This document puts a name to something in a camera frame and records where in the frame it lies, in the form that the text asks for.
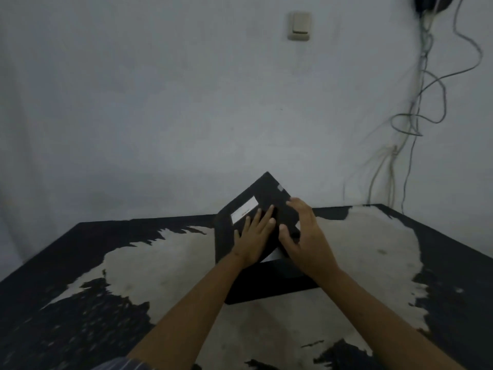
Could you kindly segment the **person's right hand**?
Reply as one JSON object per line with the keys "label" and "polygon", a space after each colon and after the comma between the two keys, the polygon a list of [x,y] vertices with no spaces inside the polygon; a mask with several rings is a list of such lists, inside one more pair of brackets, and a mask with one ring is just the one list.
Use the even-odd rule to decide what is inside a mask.
{"label": "person's right hand", "polygon": [[329,243],[320,229],[312,208],[299,198],[292,197],[287,205],[299,215],[300,252],[294,264],[318,286],[325,289],[341,270]]}

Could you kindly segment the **person's left hand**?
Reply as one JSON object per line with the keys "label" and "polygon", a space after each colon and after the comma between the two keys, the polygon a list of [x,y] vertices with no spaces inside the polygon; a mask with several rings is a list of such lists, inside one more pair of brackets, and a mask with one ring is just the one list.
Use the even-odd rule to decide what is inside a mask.
{"label": "person's left hand", "polygon": [[249,233],[243,238],[241,238],[241,232],[235,230],[231,257],[240,269],[249,267],[260,259],[268,238],[276,227],[275,225],[271,232],[259,232],[259,220],[263,214],[262,209],[258,209],[253,217],[247,215],[251,217],[251,227]]}

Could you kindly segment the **black box with hinged lid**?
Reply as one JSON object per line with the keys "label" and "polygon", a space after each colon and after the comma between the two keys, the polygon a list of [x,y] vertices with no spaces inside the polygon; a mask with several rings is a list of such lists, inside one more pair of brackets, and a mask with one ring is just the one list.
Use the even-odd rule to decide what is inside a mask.
{"label": "black box with hinged lid", "polygon": [[[299,241],[299,215],[286,205],[290,194],[269,173],[262,174],[252,185],[222,208],[213,221],[215,261],[230,253],[234,231],[242,232],[246,216],[253,218],[258,209],[262,215],[273,205],[276,224],[284,224],[289,235]],[[281,294],[316,288],[317,284],[301,272],[279,241],[279,228],[269,236],[259,260],[245,268],[233,283],[225,304],[233,305]]]}

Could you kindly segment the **person's left forearm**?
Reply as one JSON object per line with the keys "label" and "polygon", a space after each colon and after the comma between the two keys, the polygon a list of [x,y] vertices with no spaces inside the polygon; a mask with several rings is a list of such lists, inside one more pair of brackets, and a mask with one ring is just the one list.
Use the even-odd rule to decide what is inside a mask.
{"label": "person's left forearm", "polygon": [[156,370],[191,370],[247,258],[230,253],[213,267],[130,351]]}

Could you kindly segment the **person's right forearm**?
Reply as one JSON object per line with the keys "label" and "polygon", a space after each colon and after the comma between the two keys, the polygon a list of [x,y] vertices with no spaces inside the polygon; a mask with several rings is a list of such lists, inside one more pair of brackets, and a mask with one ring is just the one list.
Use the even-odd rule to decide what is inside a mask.
{"label": "person's right forearm", "polygon": [[387,370],[465,370],[342,270],[313,279]]}

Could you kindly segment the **striped shirt sleeve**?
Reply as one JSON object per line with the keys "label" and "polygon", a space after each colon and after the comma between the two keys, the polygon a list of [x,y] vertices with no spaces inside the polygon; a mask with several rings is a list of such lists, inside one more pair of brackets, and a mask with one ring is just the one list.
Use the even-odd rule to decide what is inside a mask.
{"label": "striped shirt sleeve", "polygon": [[97,365],[91,370],[156,370],[144,361],[118,357]]}

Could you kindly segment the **white wall light switch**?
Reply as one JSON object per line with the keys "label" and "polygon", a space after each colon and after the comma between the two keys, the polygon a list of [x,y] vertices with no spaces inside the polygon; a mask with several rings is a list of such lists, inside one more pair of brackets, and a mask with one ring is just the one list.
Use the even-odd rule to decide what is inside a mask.
{"label": "white wall light switch", "polygon": [[311,12],[293,11],[289,14],[287,38],[290,41],[310,40]]}

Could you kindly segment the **black wall-mounted device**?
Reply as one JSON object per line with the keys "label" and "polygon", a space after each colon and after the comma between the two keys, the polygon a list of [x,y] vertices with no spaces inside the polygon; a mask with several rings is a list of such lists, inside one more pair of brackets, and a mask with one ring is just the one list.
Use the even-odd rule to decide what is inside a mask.
{"label": "black wall-mounted device", "polygon": [[414,0],[414,8],[419,16],[425,12],[440,13],[446,10],[453,0]]}

